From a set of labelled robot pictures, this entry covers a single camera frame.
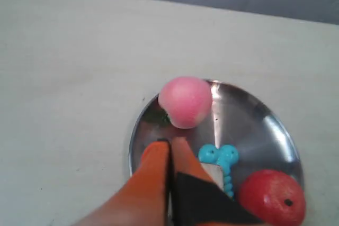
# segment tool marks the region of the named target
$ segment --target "tabletop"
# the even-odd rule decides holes
[[[171,78],[239,86],[303,162],[304,225],[339,220],[339,26],[152,0],[0,0],[0,225],[69,225],[129,176]]]

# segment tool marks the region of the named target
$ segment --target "blue plastic piece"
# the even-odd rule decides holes
[[[198,153],[198,159],[205,164],[215,164],[219,158],[219,150],[212,144],[205,144]]]
[[[232,191],[226,192],[226,195],[230,198],[233,198],[234,192],[232,192]]]
[[[224,176],[227,176],[231,172],[231,165],[225,161],[222,157],[219,157],[216,165],[220,165],[222,167],[222,171],[224,172]]]
[[[233,185],[231,183],[224,185],[224,191],[225,192],[232,191],[232,188],[233,188]]]
[[[231,183],[232,178],[231,176],[224,176],[224,185]]]
[[[221,157],[224,161],[228,162],[231,166],[236,164],[239,161],[239,152],[232,145],[223,145],[219,149],[219,157]]]

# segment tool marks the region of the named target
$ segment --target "metal tray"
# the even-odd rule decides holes
[[[242,181],[260,169],[276,169],[304,187],[302,165],[293,140],[273,112],[248,92],[216,80],[209,80],[213,94],[211,113],[196,128],[173,127],[160,108],[157,96],[141,112],[129,148],[131,174],[137,169],[143,150],[158,138],[186,137],[197,155],[206,143],[220,147],[232,144],[239,151],[239,163],[231,169],[235,197]]]

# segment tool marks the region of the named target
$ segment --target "pink peach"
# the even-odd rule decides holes
[[[210,112],[212,93],[206,81],[182,76],[163,87],[158,102],[175,127],[188,129],[201,123]]]

